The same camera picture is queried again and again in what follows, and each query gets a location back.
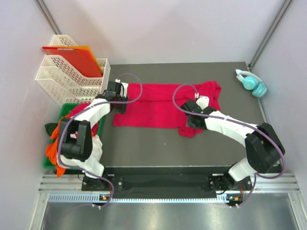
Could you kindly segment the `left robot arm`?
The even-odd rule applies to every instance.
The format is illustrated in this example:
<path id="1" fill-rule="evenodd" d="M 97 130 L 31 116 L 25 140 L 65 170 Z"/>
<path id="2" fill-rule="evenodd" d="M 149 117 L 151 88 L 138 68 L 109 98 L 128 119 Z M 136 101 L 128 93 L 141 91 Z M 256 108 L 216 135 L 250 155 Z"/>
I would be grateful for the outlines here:
<path id="1" fill-rule="evenodd" d="M 127 101 L 128 84 L 120 80 L 110 81 L 107 89 L 83 110 L 62 119 L 58 136 L 58 165 L 65 169 L 81 170 L 92 178 L 94 187 L 106 189 L 109 179 L 103 175 L 105 167 L 100 163 L 102 142 L 99 136 L 92 134 L 92 128 L 113 110 L 125 113 Z"/>

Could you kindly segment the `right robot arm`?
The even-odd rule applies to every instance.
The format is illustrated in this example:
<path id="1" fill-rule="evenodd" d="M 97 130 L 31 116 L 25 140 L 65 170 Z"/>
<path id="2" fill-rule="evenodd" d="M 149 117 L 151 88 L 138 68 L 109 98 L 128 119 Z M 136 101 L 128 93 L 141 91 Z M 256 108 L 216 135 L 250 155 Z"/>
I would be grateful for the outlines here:
<path id="1" fill-rule="evenodd" d="M 187 126 L 218 132 L 245 147 L 246 157 L 233 164 L 223 174 L 223 189 L 234 190 L 250 175 L 265 174 L 279 160 L 284 160 L 285 149 L 268 123 L 244 123 L 224 115 L 213 107 L 200 106 L 195 100 L 188 100 L 180 109 L 188 117 Z"/>

